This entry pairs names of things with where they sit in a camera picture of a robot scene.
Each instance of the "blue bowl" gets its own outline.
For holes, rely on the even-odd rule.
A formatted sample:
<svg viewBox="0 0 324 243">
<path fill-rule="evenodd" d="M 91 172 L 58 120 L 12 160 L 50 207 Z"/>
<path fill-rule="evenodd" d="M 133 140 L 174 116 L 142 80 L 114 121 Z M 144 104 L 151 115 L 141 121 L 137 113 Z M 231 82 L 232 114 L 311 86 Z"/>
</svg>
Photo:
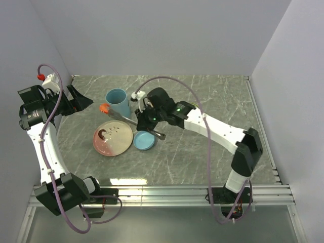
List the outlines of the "blue bowl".
<svg viewBox="0 0 324 243">
<path fill-rule="evenodd" d="M 146 132 L 140 131 L 134 137 L 134 145 L 136 148 L 140 150 L 148 150 L 150 149 L 155 142 L 155 136 Z"/>
</svg>

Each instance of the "light blue cup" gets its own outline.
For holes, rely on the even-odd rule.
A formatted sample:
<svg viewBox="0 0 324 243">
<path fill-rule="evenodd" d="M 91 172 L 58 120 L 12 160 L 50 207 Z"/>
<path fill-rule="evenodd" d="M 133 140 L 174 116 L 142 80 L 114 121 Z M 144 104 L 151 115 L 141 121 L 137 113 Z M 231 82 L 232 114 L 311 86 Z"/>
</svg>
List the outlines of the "light blue cup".
<svg viewBox="0 0 324 243">
<path fill-rule="evenodd" d="M 110 108 L 124 117 L 131 117 L 131 109 L 128 103 L 127 94 L 125 90 L 113 89 L 106 94 L 106 101 Z"/>
</svg>

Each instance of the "white backdrop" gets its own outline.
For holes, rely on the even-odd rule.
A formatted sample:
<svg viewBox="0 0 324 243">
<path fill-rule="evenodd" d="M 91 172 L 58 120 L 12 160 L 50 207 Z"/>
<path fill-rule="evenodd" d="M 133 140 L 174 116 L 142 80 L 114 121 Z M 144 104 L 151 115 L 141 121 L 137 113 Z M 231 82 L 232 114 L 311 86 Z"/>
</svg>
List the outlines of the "white backdrop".
<svg viewBox="0 0 324 243">
<path fill-rule="evenodd" d="M 293 0 L 252 74 L 279 175 L 309 242 L 323 242 L 324 2 Z"/>
<path fill-rule="evenodd" d="M 1 242 L 16 242 L 40 172 L 34 146 L 19 122 L 17 91 L 39 85 L 37 67 L 54 65 L 65 84 L 70 75 L 29 1 L 0 1 L 0 195 Z M 42 71 L 49 74 L 44 67 Z"/>
<path fill-rule="evenodd" d="M 71 74 L 252 74 L 291 0 L 30 0 Z"/>
</svg>

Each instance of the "cable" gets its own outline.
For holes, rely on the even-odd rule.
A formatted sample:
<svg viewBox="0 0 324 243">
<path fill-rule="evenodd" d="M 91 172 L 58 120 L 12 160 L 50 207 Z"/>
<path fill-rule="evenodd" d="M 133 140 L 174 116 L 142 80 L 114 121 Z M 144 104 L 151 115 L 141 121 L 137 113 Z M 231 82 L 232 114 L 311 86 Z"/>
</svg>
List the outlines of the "cable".
<svg viewBox="0 0 324 243">
<path fill-rule="evenodd" d="M 173 80 L 173 81 L 176 81 L 180 84 L 182 84 L 184 87 L 186 87 L 190 92 L 191 94 L 195 97 L 197 103 L 198 103 L 198 107 L 201 111 L 201 114 L 203 115 L 204 114 L 204 111 L 203 111 L 203 106 L 201 105 L 201 102 L 198 98 L 198 96 L 196 95 L 196 93 L 192 90 L 191 87 L 189 87 L 187 84 L 185 84 L 184 82 L 178 80 L 177 78 L 174 78 L 174 77 L 168 77 L 168 76 L 157 76 L 157 77 L 152 77 L 150 79 L 148 79 L 147 81 L 145 81 L 144 83 L 142 83 L 138 89 L 135 91 L 135 94 L 137 94 L 137 92 L 140 91 L 140 89 L 146 85 L 148 82 L 154 80 L 154 79 L 158 79 L 158 78 L 166 78 L 166 79 L 170 79 L 170 80 Z M 248 181 L 246 181 L 243 185 L 243 187 L 241 188 L 241 190 L 239 191 L 237 197 L 236 197 L 236 200 L 229 212 L 229 214 L 227 215 L 226 219 L 225 220 L 220 220 L 217 215 L 216 215 L 216 212 L 215 212 L 215 208 L 214 208 L 214 199 L 213 199 L 213 192 L 212 192 L 212 182 L 211 182 L 211 143 L 212 143 L 212 139 L 211 139 L 211 130 L 210 130 L 210 127 L 207 123 L 207 120 L 206 120 L 206 117 L 202 116 L 203 120 L 204 120 L 204 123 L 205 123 L 205 126 L 206 126 L 206 129 L 207 129 L 207 136 L 208 136 L 208 151 L 207 151 L 207 180 L 208 180 L 208 196 L 209 196 L 209 200 L 210 200 L 210 204 L 211 204 L 211 209 L 212 209 L 212 212 L 213 212 L 213 215 L 214 215 L 214 218 L 215 220 L 220 223 L 220 224 L 225 224 L 229 221 L 229 218 L 231 217 L 232 213 L 233 213 L 233 210 L 235 209 L 235 206 L 240 198 L 240 196 L 242 195 L 243 193 L 243 190 L 245 188 L 245 185 L 247 184 Z M 249 180 L 249 183 L 250 183 L 250 202 L 249 202 L 249 205 L 248 205 L 248 208 L 246 211 L 248 211 L 251 207 L 251 203 L 252 203 L 252 183 L 251 181 Z M 240 218 L 236 219 L 236 220 L 239 220 L 241 219 L 246 213 L 244 213 Z"/>
<path fill-rule="evenodd" d="M 57 110 L 57 108 L 58 108 L 58 106 L 59 106 L 59 104 L 60 104 L 60 101 L 61 101 L 61 98 L 62 98 L 62 94 L 63 94 L 63 82 L 62 82 L 61 76 L 60 76 L 60 74 L 58 73 L 58 71 L 57 71 L 57 70 L 56 70 L 52 65 L 49 65 L 49 64 L 44 64 L 44 63 L 43 63 L 43 64 L 41 64 L 41 65 L 38 66 L 38 68 L 37 68 L 37 72 L 38 72 L 38 75 L 39 75 L 39 76 L 41 75 L 41 71 L 40 71 L 40 70 L 41 70 L 41 67 L 43 67 L 43 66 L 49 67 L 49 68 L 52 69 L 52 70 L 55 72 L 55 74 L 57 75 L 57 77 L 58 77 L 58 79 L 59 79 L 59 84 L 60 84 L 60 92 L 59 92 L 59 97 L 58 97 L 58 99 L 57 99 L 57 102 L 56 102 L 56 104 L 55 104 L 55 106 L 54 106 L 54 109 L 53 109 L 53 111 L 51 112 L 50 116 L 48 117 L 47 121 L 45 122 L 45 125 L 44 125 L 44 127 L 43 127 L 43 129 L 42 129 L 42 132 L 40 133 L 40 140 L 39 140 L 39 143 L 40 143 L 40 151 L 41 151 L 41 153 L 42 153 L 43 160 L 44 160 L 44 162 L 45 162 L 45 165 L 46 165 L 46 167 L 47 167 L 47 169 L 48 169 L 48 171 L 49 171 L 49 175 L 50 175 L 51 180 L 52 180 L 52 184 L 53 184 L 53 189 L 54 189 L 54 194 L 55 194 L 55 198 L 56 198 L 56 201 L 57 201 L 57 205 L 58 205 L 58 207 L 59 207 L 59 209 L 60 209 L 60 212 L 61 212 L 61 214 L 62 214 L 62 216 L 63 216 L 65 222 L 66 222 L 66 223 L 68 224 L 68 226 L 69 226 L 71 229 L 73 229 L 75 232 L 80 233 L 80 234 L 85 234 L 85 233 L 88 233 L 89 230 L 90 230 L 90 228 L 91 228 L 91 220 L 90 220 L 88 214 L 86 213 L 85 209 L 84 209 L 81 205 L 79 205 L 79 207 L 80 207 L 80 209 L 81 209 L 81 211 L 82 211 L 83 215 L 85 216 L 86 221 L 87 221 L 87 223 L 88 223 L 88 227 L 87 227 L 86 230 L 81 230 L 81 229 L 76 228 L 76 227 L 72 224 L 72 222 L 70 221 L 70 219 L 67 217 L 67 215 L 66 215 L 66 213 L 65 213 L 65 211 L 64 211 L 64 209 L 63 209 L 63 205 L 62 205 L 62 202 L 61 202 L 61 199 L 60 199 L 60 195 L 59 195 L 59 192 L 58 192 L 58 189 L 57 189 L 57 185 L 56 185 L 56 182 L 55 182 L 55 177 L 54 177 L 54 174 L 53 174 L 53 171 L 52 171 L 51 165 L 50 165 L 50 163 L 49 163 L 49 161 L 48 161 L 48 159 L 47 159 L 47 157 L 46 157 L 46 154 L 45 154 L 44 135 L 45 135 L 45 131 L 46 131 L 46 128 L 47 128 L 48 124 L 49 124 L 50 121 L 53 119 L 53 117 L 54 117 L 54 115 L 55 115 L 55 112 L 56 112 L 56 110 Z M 120 214 L 120 212 L 121 212 L 121 210 L 122 210 L 122 207 L 123 207 L 123 203 L 122 203 L 122 200 L 121 200 L 120 198 L 118 198 L 118 197 L 116 197 L 116 196 L 108 196 L 108 195 L 103 195 L 103 196 L 91 196 L 91 197 L 115 198 L 115 199 L 119 200 L 119 202 L 120 202 L 120 208 L 119 208 L 118 212 L 117 212 L 117 213 L 116 213 L 112 218 L 110 218 L 110 219 L 108 219 L 108 220 L 106 220 L 106 221 L 102 221 L 102 222 L 95 222 L 95 221 L 93 221 L 94 224 L 100 224 L 100 223 L 106 223 L 106 222 L 109 222 L 109 221 L 113 220 L 114 218 L 116 218 L 116 217 Z"/>
</svg>

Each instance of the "ceramic plate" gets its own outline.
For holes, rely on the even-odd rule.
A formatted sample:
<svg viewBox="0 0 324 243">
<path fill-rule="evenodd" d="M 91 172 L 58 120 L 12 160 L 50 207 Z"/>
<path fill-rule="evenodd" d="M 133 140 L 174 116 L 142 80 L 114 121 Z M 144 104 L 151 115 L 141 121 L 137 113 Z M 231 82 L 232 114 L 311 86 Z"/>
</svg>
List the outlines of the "ceramic plate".
<svg viewBox="0 0 324 243">
<path fill-rule="evenodd" d="M 132 144 L 133 131 L 125 122 L 111 120 L 98 127 L 93 135 L 93 146 L 102 155 L 116 156 Z"/>
</svg>

